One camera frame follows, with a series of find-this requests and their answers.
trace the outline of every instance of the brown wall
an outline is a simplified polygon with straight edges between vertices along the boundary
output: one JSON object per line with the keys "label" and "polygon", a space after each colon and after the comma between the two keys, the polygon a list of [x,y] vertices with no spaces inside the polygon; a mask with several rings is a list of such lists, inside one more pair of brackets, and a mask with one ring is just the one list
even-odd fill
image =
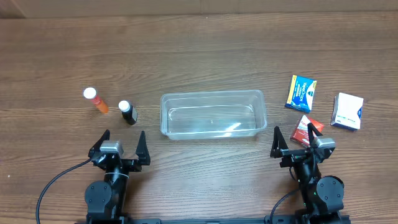
{"label": "brown wall", "polygon": [[393,11],[397,0],[0,0],[0,17]]}

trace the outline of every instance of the bottle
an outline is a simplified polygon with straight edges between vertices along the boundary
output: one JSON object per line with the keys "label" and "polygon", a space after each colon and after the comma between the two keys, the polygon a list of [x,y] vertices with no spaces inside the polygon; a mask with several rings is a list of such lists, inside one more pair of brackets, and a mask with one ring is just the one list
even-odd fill
{"label": "bottle", "polygon": [[83,96],[91,100],[94,105],[104,114],[108,113],[109,108],[106,103],[97,95],[97,91],[93,87],[88,87],[84,90]]}
{"label": "bottle", "polygon": [[137,122],[137,111],[128,101],[120,101],[119,109],[122,111],[123,118],[127,121],[127,123],[133,125]]}

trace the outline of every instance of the blue and yellow box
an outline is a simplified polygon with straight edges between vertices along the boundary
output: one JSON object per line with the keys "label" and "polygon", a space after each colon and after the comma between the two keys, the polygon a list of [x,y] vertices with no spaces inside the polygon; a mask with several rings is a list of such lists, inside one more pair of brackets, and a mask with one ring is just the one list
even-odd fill
{"label": "blue and yellow box", "polygon": [[306,113],[311,112],[316,85],[316,80],[294,75],[285,106]]}

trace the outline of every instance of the clear plastic bin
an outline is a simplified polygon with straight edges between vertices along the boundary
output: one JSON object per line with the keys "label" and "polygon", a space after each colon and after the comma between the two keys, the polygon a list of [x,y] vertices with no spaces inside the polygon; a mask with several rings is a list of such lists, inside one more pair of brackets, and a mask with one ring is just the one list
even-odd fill
{"label": "clear plastic bin", "polygon": [[254,136],[267,126],[260,90],[164,94],[160,130],[172,140]]}

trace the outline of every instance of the white bottle cap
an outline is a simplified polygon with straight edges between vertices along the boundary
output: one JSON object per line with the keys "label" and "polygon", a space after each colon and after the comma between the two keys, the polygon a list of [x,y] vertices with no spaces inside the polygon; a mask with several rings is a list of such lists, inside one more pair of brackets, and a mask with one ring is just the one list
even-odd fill
{"label": "white bottle cap", "polygon": [[127,102],[126,100],[120,101],[120,102],[119,102],[119,109],[120,109],[122,112],[127,112],[127,111],[129,111],[129,109],[130,109],[130,103]]}
{"label": "white bottle cap", "polygon": [[89,100],[94,99],[96,95],[97,91],[93,87],[88,87],[83,92],[83,96]]}

